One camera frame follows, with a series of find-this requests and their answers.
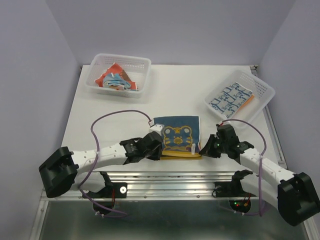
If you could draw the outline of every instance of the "fabric pile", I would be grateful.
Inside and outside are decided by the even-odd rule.
[[[110,88],[120,91],[138,91],[137,84],[131,81],[123,68],[114,63],[98,79],[95,80],[101,88]]]
[[[225,87],[209,104],[227,119],[254,99],[253,92],[238,82]]]
[[[201,157],[198,116],[155,117],[153,123],[163,125],[161,159]]]

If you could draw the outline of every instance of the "white plastic basket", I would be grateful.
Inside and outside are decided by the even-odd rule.
[[[237,111],[232,119],[241,119],[248,123],[252,122],[253,119],[263,110],[263,108],[270,102],[270,100],[276,94],[275,90],[266,84],[258,77],[252,75],[250,72],[242,70],[235,70],[229,76],[226,77],[217,87],[214,88],[204,99],[205,105],[220,119],[227,119],[226,116],[215,110],[209,103],[220,93],[222,90],[233,83],[239,83],[246,89],[253,92],[254,98],[249,102],[248,105]],[[230,121],[230,124],[236,128],[244,129],[247,125],[241,122]]]
[[[119,64],[128,74],[129,78],[133,82],[136,82],[138,91],[120,91],[112,88],[99,87],[95,83],[95,80],[114,63]],[[101,53],[96,55],[92,60],[85,85],[97,94],[140,98],[146,88],[150,69],[151,61],[148,58]]]

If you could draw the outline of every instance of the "white wall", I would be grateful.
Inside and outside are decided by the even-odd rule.
[[[288,167],[309,174],[320,195],[320,1],[297,0],[259,76],[275,88],[269,104]],[[320,214],[315,217],[320,228]]]
[[[46,0],[73,54],[258,64],[295,0]]]
[[[0,238],[26,240],[79,66],[43,0],[2,0],[0,33]]]

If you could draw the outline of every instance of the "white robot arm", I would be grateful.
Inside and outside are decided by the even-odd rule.
[[[44,189],[48,198],[61,196],[78,189],[88,172],[110,165],[137,163],[143,158],[159,160],[162,154],[162,125],[154,125],[144,138],[121,141],[112,146],[95,150],[71,152],[61,147],[40,167]],[[230,182],[215,182],[216,197],[243,197],[246,193],[258,196],[260,153],[250,143],[240,142],[231,125],[217,127],[210,135],[201,155],[219,158],[227,154],[249,170],[235,172]],[[262,198],[278,209],[283,219],[292,226],[320,212],[320,201],[310,177],[305,173],[295,174],[271,160],[262,161]],[[99,193],[111,183],[108,175],[94,172],[81,186],[83,190]]]
[[[231,125],[218,125],[217,133],[210,135],[200,154],[212,158],[227,154],[229,158],[250,169],[235,172],[230,182],[215,182],[217,198],[242,197],[246,193],[259,195],[257,174],[261,154],[252,144],[240,142]],[[261,170],[262,199],[278,209],[287,223],[296,226],[320,212],[317,192],[307,174],[296,174],[266,157],[262,159]]]

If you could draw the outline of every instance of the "white tabletop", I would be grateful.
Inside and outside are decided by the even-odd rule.
[[[64,133],[62,146],[70,151],[95,149],[90,132],[92,122],[98,117],[114,111],[135,109],[147,113],[151,118],[162,116],[200,116],[201,145],[210,134],[216,133],[218,119],[209,112],[204,97],[234,69],[250,71],[249,66],[221,65],[152,65],[149,84],[139,99],[97,94],[85,86],[89,66],[84,65],[74,96],[70,116]],[[252,122],[264,135],[267,142],[265,156],[278,163],[278,157],[263,112]],[[147,118],[139,113],[116,114],[98,122],[94,130],[100,146],[107,147],[148,133]],[[240,141],[248,141],[258,150],[263,149],[261,137],[251,128],[237,130]],[[100,168],[99,171],[128,172],[210,172],[237,171],[245,169],[227,156],[203,157],[200,160],[143,159],[139,163]]]

